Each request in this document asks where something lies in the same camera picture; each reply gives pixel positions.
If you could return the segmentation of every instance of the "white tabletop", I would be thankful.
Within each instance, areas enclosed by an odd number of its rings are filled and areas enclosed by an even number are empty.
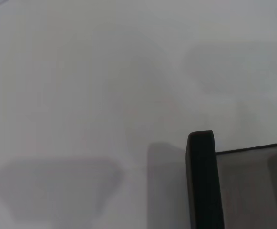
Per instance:
[[[277,143],[277,0],[0,5],[0,229],[189,229],[207,129]]]

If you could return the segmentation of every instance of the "white surface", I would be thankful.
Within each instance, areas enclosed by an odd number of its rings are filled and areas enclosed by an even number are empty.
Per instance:
[[[277,142],[277,0],[0,6],[0,229],[187,229],[205,129]]]

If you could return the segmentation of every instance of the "open box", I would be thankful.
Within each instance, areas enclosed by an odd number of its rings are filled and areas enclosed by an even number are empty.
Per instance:
[[[193,132],[186,171],[192,229],[277,229],[277,144],[216,153]]]

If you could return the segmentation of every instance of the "white background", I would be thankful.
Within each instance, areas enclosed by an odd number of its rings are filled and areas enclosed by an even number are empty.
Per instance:
[[[277,143],[277,0],[0,5],[0,229],[189,229],[206,129]]]

